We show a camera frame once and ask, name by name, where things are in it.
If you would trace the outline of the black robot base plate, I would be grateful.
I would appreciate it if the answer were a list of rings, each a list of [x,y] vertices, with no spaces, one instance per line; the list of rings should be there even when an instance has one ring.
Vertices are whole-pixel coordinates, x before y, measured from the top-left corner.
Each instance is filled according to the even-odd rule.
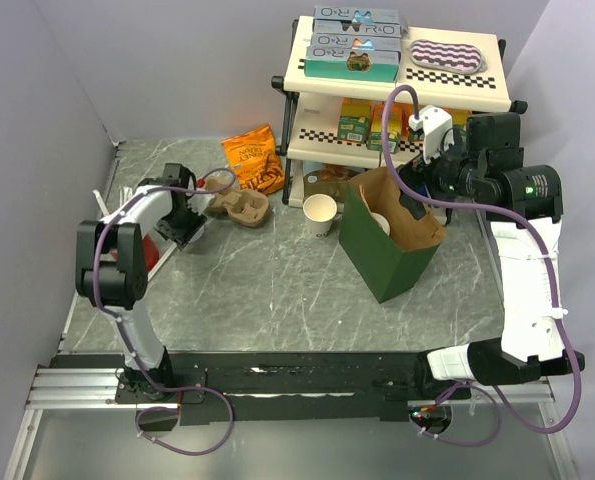
[[[57,355],[56,369],[108,368],[120,405],[160,404],[184,426],[243,421],[377,418],[406,422],[412,404],[434,401],[450,382],[433,378],[419,353],[185,352],[169,356],[177,386],[200,391],[160,393],[121,373],[119,354]]]

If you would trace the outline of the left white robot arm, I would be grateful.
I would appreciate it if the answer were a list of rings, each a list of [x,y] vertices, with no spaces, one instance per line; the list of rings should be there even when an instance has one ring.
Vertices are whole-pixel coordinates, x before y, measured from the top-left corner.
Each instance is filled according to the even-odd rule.
[[[176,384],[170,356],[145,306],[144,238],[154,230],[182,249],[198,237],[206,216],[189,205],[193,195],[187,191],[196,187],[191,170],[167,163],[161,176],[142,181],[115,213],[77,228],[77,293],[105,314],[121,341],[120,383],[154,402],[168,399]]]

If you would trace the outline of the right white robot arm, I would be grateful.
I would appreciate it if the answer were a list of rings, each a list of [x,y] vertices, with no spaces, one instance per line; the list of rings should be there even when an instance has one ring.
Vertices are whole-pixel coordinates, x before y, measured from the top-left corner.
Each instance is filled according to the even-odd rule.
[[[585,367],[567,350],[558,281],[563,216],[561,179],[548,165],[527,166],[516,113],[476,114],[453,124],[427,106],[408,120],[422,152],[397,169],[410,188],[425,187],[428,203],[451,211],[460,197],[485,207],[501,267],[504,325],[500,337],[430,351],[414,373],[415,390],[436,398],[449,380],[516,385]]]

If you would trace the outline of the white paper coffee cup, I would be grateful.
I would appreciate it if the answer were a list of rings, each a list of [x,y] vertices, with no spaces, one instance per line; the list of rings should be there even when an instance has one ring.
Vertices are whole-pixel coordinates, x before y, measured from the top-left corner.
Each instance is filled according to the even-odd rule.
[[[390,235],[391,229],[388,220],[383,215],[376,212],[371,212],[370,215],[377,222],[381,230],[386,235]]]

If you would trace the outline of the brown cardboard cup carrier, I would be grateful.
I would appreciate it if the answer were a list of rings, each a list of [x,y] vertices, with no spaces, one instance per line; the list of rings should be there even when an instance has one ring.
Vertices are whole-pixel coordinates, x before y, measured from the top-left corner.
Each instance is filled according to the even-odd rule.
[[[365,189],[364,189],[364,185],[363,184],[360,184],[359,185],[358,191],[359,191],[359,194],[360,194],[360,198],[362,200],[362,203],[366,207],[366,210],[368,211],[368,213],[370,214],[370,216],[374,219],[373,212],[371,210],[370,204],[369,204],[369,202],[368,202],[368,200],[366,198],[366,195],[365,195]]]

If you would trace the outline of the brown paper bag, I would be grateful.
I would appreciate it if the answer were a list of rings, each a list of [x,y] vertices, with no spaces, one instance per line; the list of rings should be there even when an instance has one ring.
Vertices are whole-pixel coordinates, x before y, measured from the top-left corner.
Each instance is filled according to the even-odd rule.
[[[344,207],[344,222],[352,236],[365,243],[387,244],[386,234],[370,216],[362,203],[358,187],[364,185],[365,195],[372,212],[383,215],[390,224],[390,241],[402,251],[438,247],[446,237],[445,228],[426,208],[426,215],[415,220],[400,204],[402,191],[386,167],[361,173],[348,181]]]

